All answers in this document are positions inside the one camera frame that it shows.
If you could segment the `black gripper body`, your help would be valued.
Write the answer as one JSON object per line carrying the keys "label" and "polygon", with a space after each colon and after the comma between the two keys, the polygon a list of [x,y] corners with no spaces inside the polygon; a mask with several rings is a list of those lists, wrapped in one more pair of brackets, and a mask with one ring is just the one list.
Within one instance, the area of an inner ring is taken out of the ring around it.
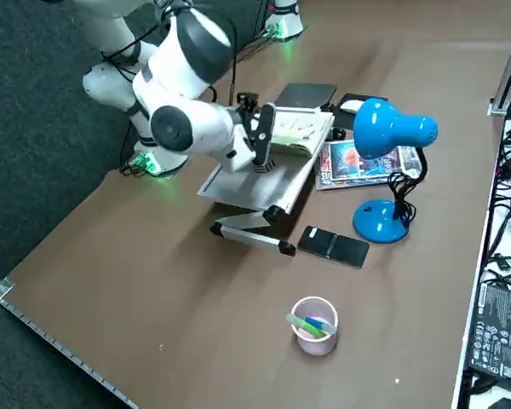
{"label": "black gripper body", "polygon": [[233,123],[235,126],[241,126],[242,132],[241,136],[248,146],[249,149],[254,148],[254,139],[252,136],[252,118],[253,118],[253,109],[249,107],[228,107],[227,111],[231,116]]}

